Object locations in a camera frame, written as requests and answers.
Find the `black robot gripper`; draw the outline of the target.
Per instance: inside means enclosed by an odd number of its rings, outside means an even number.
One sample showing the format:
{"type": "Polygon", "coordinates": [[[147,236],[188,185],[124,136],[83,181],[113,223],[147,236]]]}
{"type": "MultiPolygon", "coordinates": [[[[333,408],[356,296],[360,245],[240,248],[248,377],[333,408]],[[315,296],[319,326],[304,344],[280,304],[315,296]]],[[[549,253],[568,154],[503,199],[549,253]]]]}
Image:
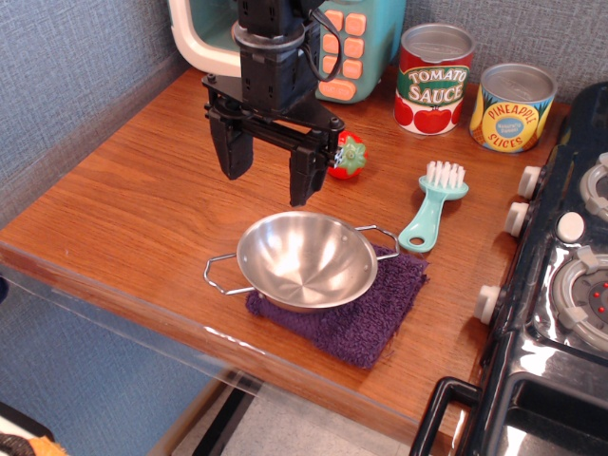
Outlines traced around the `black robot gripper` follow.
{"type": "Polygon", "coordinates": [[[290,204],[304,206],[318,192],[327,167],[337,160],[344,123],[325,108],[315,92],[320,33],[294,31],[264,37],[236,33],[238,77],[209,74],[202,80],[209,101],[205,116],[223,174],[240,178],[253,164],[258,138],[291,152],[290,204]]]}

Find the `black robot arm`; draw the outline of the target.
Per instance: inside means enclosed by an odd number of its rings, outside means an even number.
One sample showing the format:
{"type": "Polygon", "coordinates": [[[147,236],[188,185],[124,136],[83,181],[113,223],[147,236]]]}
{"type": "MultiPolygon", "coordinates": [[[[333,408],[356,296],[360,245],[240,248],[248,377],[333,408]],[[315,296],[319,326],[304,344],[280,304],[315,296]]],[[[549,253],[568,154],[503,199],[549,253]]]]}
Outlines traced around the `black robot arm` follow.
{"type": "Polygon", "coordinates": [[[241,177],[253,164],[255,140],[286,149],[290,204],[303,206],[341,161],[344,122],[316,98],[319,84],[341,68],[321,74],[321,32],[339,32],[317,1],[240,1],[237,14],[239,76],[202,80],[220,168],[230,180],[241,177]]]}

